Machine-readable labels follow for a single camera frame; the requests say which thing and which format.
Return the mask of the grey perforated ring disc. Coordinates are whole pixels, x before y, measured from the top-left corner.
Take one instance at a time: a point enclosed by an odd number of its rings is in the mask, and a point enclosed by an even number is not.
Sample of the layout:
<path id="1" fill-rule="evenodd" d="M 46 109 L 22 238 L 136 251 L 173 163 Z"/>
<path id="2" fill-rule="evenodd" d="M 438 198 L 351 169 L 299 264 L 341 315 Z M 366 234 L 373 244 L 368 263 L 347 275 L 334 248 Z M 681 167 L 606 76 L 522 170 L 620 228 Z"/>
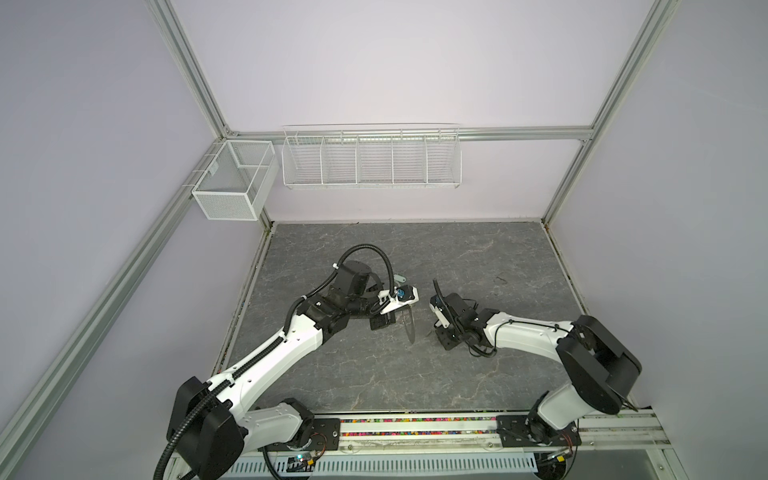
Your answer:
<path id="1" fill-rule="evenodd" d="M 400 314 L 400 321 L 404 327 L 408 342 L 413 345 L 416 341 L 416 329 L 411 305 L 408 305 Z"/>

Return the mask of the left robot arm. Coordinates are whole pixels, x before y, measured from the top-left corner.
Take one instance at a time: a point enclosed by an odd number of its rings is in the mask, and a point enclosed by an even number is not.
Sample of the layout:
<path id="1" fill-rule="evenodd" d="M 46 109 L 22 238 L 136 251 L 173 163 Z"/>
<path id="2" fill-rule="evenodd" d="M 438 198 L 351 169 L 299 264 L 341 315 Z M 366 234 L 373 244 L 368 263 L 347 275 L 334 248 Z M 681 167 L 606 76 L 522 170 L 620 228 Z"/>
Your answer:
<path id="1" fill-rule="evenodd" d="M 380 247 L 362 243 L 347 249 L 320 285 L 293 301 L 282 327 L 268 340 L 208 380 L 192 376 L 179 387 L 153 478 L 164 477 L 174 453 L 189 466 L 187 478 L 218 479 L 248 451 L 309 443 L 314 415 L 301 402 L 288 398 L 256 411 L 251 406 L 351 318 L 364 317 L 372 329 L 383 328 L 417 300 L 416 288 L 397 283 Z"/>

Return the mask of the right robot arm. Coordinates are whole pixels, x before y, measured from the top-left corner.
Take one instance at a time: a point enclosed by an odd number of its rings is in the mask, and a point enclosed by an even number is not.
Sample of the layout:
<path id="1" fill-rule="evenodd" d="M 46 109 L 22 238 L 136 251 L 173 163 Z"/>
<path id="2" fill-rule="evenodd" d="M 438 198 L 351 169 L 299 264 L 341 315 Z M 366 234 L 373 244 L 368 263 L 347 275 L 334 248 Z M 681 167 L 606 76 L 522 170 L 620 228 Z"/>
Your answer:
<path id="1" fill-rule="evenodd" d="M 497 421 L 500 430 L 513 438 L 539 446 L 559 438 L 571 442 L 568 434 L 586 415 L 638 409 L 629 395 L 642 364 L 597 318 L 582 314 L 572 322 L 556 322 L 478 310 L 457 293 L 443 294 L 437 281 L 433 287 L 429 306 L 445 350 L 464 344 L 472 356 L 491 358 L 502 349 L 512 349 L 554 360 L 564 368 L 568 381 L 542 394 L 525 418 Z"/>

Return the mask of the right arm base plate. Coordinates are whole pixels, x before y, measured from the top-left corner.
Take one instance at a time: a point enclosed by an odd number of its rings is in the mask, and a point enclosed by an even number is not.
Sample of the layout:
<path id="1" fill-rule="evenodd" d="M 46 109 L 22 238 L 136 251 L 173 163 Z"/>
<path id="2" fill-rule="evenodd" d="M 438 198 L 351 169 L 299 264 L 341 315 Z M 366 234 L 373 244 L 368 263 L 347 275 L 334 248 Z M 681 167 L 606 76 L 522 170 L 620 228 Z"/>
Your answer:
<path id="1" fill-rule="evenodd" d="M 511 447 L 576 447 L 582 444 L 575 422 L 555 429 L 538 417 L 505 414 L 496 417 L 496 432 L 502 446 Z"/>

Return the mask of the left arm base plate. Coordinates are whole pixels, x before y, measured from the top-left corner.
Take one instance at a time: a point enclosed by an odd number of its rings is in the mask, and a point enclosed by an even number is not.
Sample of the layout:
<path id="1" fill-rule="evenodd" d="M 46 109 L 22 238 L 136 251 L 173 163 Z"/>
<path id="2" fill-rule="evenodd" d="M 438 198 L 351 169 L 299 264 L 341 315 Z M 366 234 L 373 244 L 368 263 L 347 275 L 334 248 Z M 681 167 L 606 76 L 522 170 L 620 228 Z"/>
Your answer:
<path id="1" fill-rule="evenodd" d="M 315 417 L 306 420 L 287 443 L 272 443 L 269 451 L 336 451 L 341 438 L 341 419 Z"/>

